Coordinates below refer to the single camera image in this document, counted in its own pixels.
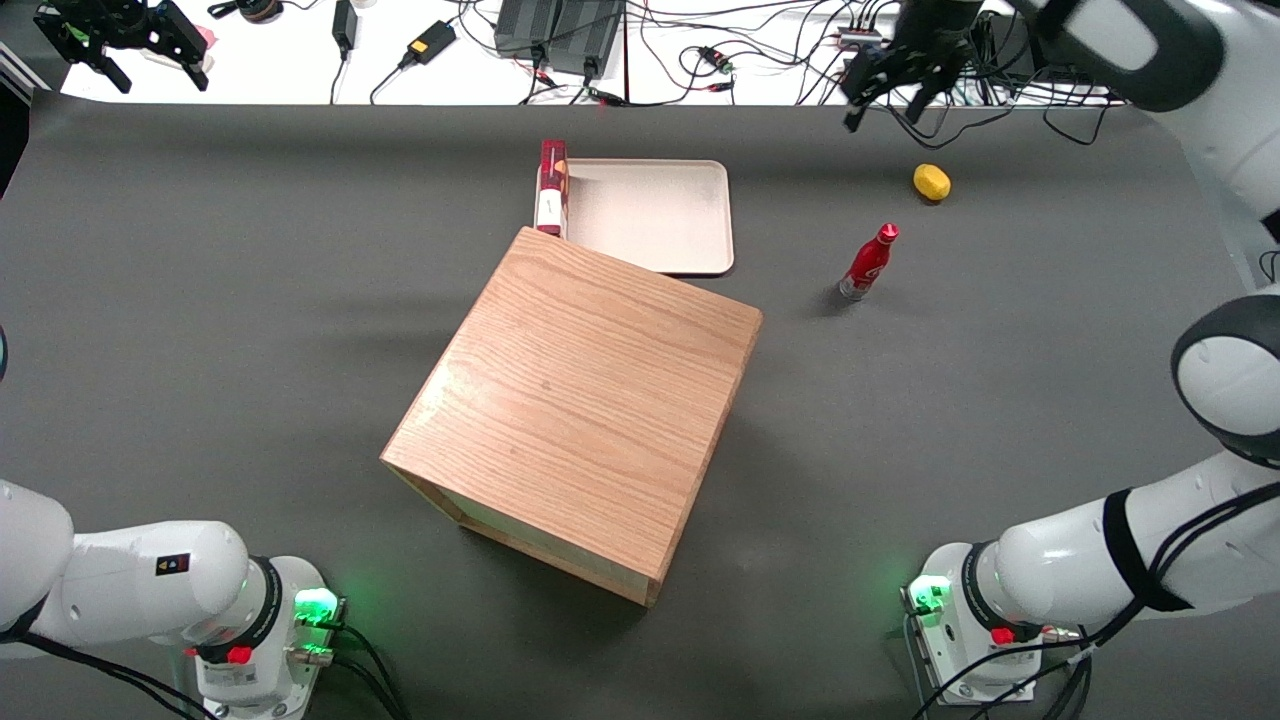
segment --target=yellow lemon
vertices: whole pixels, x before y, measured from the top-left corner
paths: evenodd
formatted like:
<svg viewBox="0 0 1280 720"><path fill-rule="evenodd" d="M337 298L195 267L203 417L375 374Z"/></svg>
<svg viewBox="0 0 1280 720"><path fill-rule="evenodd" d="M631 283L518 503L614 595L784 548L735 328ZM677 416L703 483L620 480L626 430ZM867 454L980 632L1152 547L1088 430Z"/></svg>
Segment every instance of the yellow lemon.
<svg viewBox="0 0 1280 720"><path fill-rule="evenodd" d="M951 195L951 178L942 172L942 168L928 163L915 168L915 190L924 197L940 202Z"/></svg>

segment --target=wood grain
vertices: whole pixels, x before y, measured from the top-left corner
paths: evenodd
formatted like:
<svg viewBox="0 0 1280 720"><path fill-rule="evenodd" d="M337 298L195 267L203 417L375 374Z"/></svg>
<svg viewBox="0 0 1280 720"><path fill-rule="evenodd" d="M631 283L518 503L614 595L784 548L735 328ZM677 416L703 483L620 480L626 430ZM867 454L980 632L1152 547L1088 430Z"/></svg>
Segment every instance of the wood grain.
<svg viewBox="0 0 1280 720"><path fill-rule="evenodd" d="M428 498L435 484L660 587L762 322L525 228L383 461Z"/></svg>

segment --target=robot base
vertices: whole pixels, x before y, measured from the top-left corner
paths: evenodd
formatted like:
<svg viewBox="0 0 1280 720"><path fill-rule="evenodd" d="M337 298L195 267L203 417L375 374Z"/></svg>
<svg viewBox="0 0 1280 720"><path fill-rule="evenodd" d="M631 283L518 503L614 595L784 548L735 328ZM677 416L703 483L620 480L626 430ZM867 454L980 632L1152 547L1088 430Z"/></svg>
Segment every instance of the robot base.
<svg viewBox="0 0 1280 720"><path fill-rule="evenodd" d="M301 589L325 587L320 571L301 557L273 557L280 574L280 612L262 643L253 650L255 665L207 665L197 661L205 708L227 720L300 720L311 702L320 669L289 662L288 648L308 643L328 647L329 630L300 625L293 597Z"/></svg>
<svg viewBox="0 0 1280 720"><path fill-rule="evenodd" d="M946 578L950 580L950 597L942 607L929 615L913 618L916 629L916 647L924 659L929 679L938 688L970 664L987 655L1004 650L991 641L991 632L983 628L961 589L961 566L972 544L950 543L933 551L924 561L922 577ZM1041 638L1023 643L1027 652L997 657L979 665L963 679L951 683L938 698L942 705L979 705L989 702L1034 675L1041 666L1041 653L1036 650ZM1036 697L1036 683L1029 683L1021 692L1001 702L1029 702Z"/></svg>

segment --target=tray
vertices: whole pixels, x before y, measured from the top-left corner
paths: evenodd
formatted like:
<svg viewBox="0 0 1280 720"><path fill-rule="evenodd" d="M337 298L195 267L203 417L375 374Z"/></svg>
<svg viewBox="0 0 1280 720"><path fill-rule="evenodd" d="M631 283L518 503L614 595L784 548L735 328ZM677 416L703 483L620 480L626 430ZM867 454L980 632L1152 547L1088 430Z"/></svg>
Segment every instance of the tray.
<svg viewBox="0 0 1280 720"><path fill-rule="evenodd" d="M664 274L719 275L733 266L724 165L570 156L568 176L564 240Z"/></svg>

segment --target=gray tabletop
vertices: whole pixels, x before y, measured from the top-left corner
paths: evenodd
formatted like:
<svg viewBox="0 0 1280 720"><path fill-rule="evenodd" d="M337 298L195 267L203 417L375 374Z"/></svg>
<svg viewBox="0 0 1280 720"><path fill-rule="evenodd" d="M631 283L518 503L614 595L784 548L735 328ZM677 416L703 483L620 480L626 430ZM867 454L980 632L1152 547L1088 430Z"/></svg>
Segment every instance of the gray tabletop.
<svg viewBox="0 0 1280 720"><path fill-rule="evenodd" d="M690 282L765 314L649 612L458 529L378 462L529 223L549 136L723 163L737 265ZM955 182L940 206L910 188L925 160ZM832 304L887 220L892 265ZM0 234L4 477L81 530L220 519L312 560L419 720L908 717L897 587L943 542L1213 452L1169 351L1242 291L1181 152L1123 111L1088 149L1015 113L928 154L832 109L45 97ZM1274 717L1277 610L1132 626L1085 717ZM100 650L165 671L146 642ZM0 698L6 720L165 716L49 659L4 665ZM328 673L311 716L375 712Z"/></svg>

